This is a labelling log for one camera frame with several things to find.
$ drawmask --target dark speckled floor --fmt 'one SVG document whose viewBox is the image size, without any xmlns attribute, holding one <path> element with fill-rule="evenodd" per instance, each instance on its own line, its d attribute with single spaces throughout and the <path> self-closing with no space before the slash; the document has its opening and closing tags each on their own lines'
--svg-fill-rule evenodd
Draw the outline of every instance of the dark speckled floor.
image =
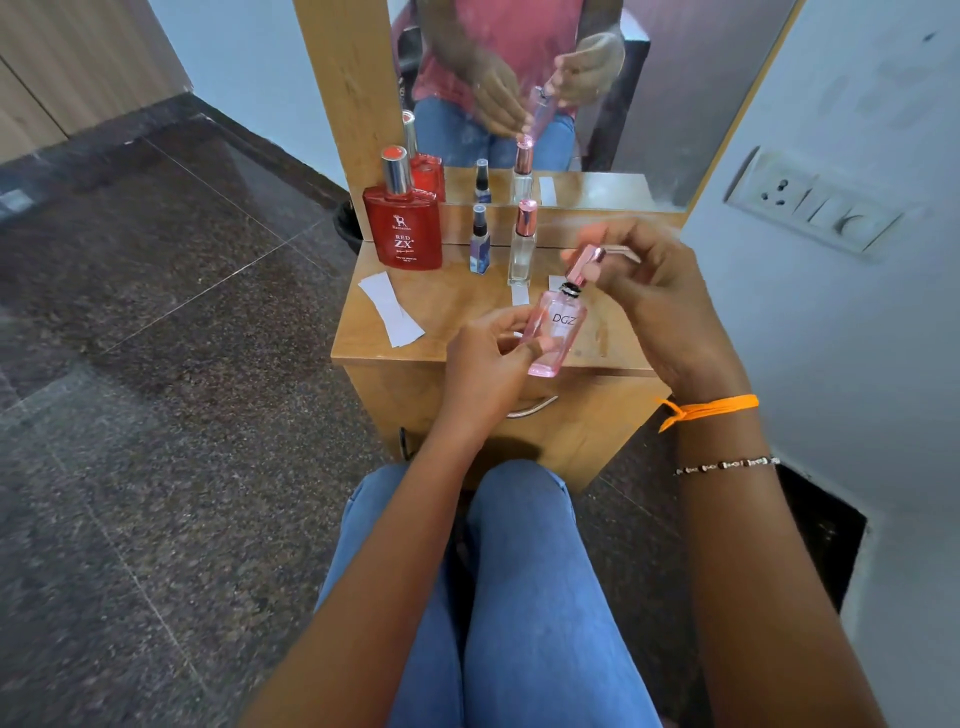
<svg viewBox="0 0 960 728">
<path fill-rule="evenodd" d="M 31 203 L 0 210 L 0 722 L 230 723 L 385 462 L 328 363 L 342 193 L 190 98 L 0 168 L 13 189 Z M 576 505 L 676 718 L 697 657 L 672 457 L 644 428 Z"/>
</svg>

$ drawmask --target bottle cap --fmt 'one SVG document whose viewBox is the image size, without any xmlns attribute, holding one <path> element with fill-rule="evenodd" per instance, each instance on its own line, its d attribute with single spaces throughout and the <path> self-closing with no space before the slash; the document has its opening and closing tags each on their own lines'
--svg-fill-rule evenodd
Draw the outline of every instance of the bottle cap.
<svg viewBox="0 0 960 728">
<path fill-rule="evenodd" d="M 537 202 L 520 200 L 516 209 L 516 234 L 530 237 L 537 231 Z"/>
<path fill-rule="evenodd" d="M 514 172 L 518 175 L 529 175 L 534 168 L 534 139 L 531 135 L 525 134 L 519 142 L 516 143 L 516 164 Z"/>
<path fill-rule="evenodd" d="M 581 243 L 577 252 L 570 259 L 570 266 L 566 269 L 566 279 L 578 288 L 582 288 L 587 279 L 584 278 L 584 267 L 588 263 L 599 263 L 607 254 L 606 248 L 592 243 Z"/>
<path fill-rule="evenodd" d="M 417 128 L 414 126 L 416 121 L 412 111 L 403 112 L 403 138 L 406 140 L 407 154 L 414 158 L 417 153 Z"/>
<path fill-rule="evenodd" d="M 473 206 L 473 234 L 477 237 L 487 234 L 487 207 L 484 205 Z"/>
<path fill-rule="evenodd" d="M 477 159 L 477 184 L 479 190 L 490 189 L 490 163 L 480 157 Z"/>
<path fill-rule="evenodd" d="M 387 193 L 406 195 L 413 189 L 410 179 L 410 157 L 403 147 L 386 147 L 380 154 L 383 163 L 383 181 Z"/>
</svg>

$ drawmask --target orange wristband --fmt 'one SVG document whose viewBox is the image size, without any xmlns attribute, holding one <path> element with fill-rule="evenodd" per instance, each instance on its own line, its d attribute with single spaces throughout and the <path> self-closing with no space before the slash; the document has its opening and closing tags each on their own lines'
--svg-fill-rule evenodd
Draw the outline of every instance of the orange wristband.
<svg viewBox="0 0 960 728">
<path fill-rule="evenodd" d="M 704 404 L 679 405 L 670 400 L 658 401 L 660 404 L 666 404 L 677 413 L 673 417 L 667 418 L 666 422 L 660 426 L 660 432 L 683 420 L 699 420 L 702 417 L 712 417 L 713 415 L 728 415 L 731 412 L 739 412 L 741 409 L 753 409 L 760 406 L 760 400 L 756 398 L 756 395 L 727 397 L 725 400 L 714 400 Z"/>
</svg>

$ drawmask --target perfume bottle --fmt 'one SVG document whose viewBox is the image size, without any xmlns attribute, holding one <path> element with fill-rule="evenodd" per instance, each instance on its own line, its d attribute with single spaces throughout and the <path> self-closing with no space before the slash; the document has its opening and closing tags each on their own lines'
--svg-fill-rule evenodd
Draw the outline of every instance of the perfume bottle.
<svg viewBox="0 0 960 728">
<path fill-rule="evenodd" d="M 410 173 L 414 187 L 424 192 L 433 192 L 438 202 L 446 200 L 444 161 L 439 157 L 424 155 L 417 148 L 416 117 L 412 111 L 403 112 L 403 136 L 406 139 L 407 155 L 410 157 Z"/>
<path fill-rule="evenodd" d="M 606 250 L 589 243 L 582 244 L 566 270 L 566 281 L 559 291 L 546 291 L 540 296 L 537 308 L 527 321 L 520 343 L 550 336 L 557 342 L 557 348 L 547 352 L 530 365 L 527 374 L 533 376 L 556 376 L 564 364 L 564 359 L 573 346 L 577 332 L 587 318 L 587 307 L 580 301 L 580 292 L 587 279 L 584 278 L 584 266 L 590 262 L 603 260 Z"/>
<path fill-rule="evenodd" d="M 487 208 L 473 206 L 473 236 L 470 239 L 470 272 L 481 276 L 490 267 L 490 234 L 487 232 Z"/>
<path fill-rule="evenodd" d="M 530 260 L 537 247 L 537 203 L 521 200 L 516 208 L 514 239 L 510 241 L 510 268 L 507 283 L 528 285 L 530 283 Z"/>
<path fill-rule="evenodd" d="M 410 158 L 403 147 L 387 147 L 380 155 L 384 183 L 363 191 L 376 256 L 384 265 L 410 271 L 431 271 L 444 262 L 440 208 L 433 192 L 416 189 L 410 179 Z"/>
<path fill-rule="evenodd" d="M 493 202 L 490 192 L 490 163 L 483 158 L 477 159 L 477 182 L 473 187 L 473 200 L 484 205 Z"/>
<path fill-rule="evenodd" d="M 510 204 L 528 200 L 534 189 L 534 140 L 527 134 L 516 143 L 514 178 L 510 185 Z"/>
<path fill-rule="evenodd" d="M 527 100 L 527 110 L 533 115 L 534 122 L 530 125 L 530 138 L 537 143 L 547 124 L 553 121 L 557 113 L 557 105 L 560 103 L 558 96 L 551 96 L 541 85 L 535 85 L 530 89 L 530 97 Z"/>
</svg>

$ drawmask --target cabinet door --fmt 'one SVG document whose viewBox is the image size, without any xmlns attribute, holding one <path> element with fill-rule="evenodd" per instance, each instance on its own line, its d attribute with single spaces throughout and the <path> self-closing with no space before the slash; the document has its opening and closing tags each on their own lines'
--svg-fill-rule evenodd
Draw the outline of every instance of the cabinet door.
<svg viewBox="0 0 960 728">
<path fill-rule="evenodd" d="M 190 85 L 147 0 L 0 0 L 0 57 L 68 135 Z"/>
<path fill-rule="evenodd" d="M 390 362 L 346 369 L 394 459 L 400 459 L 401 427 L 407 431 L 408 450 L 415 452 L 440 408 L 443 368 Z M 517 410 L 553 395 L 557 399 L 535 414 L 498 425 L 464 486 L 475 488 L 498 463 L 527 458 L 558 474 L 572 492 L 581 491 L 657 410 L 657 399 L 669 394 L 655 377 L 528 377 Z"/>
<path fill-rule="evenodd" d="M 0 61 L 0 162 L 64 141 L 66 135 Z"/>
</svg>

